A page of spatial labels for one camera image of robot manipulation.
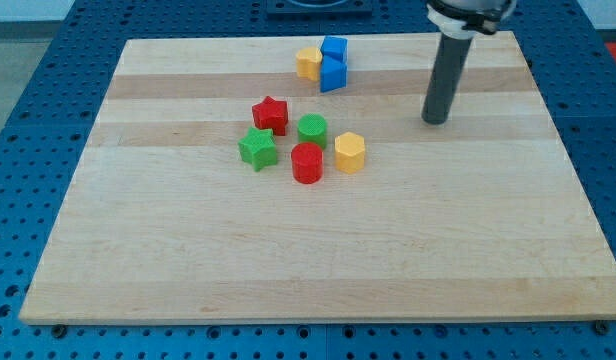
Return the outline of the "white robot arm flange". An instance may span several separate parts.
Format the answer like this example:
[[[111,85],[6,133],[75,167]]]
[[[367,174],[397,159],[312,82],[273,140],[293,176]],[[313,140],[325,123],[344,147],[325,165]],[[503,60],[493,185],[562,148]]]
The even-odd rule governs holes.
[[[517,0],[427,0],[427,18],[442,34],[468,40],[477,33],[494,35],[514,12]]]

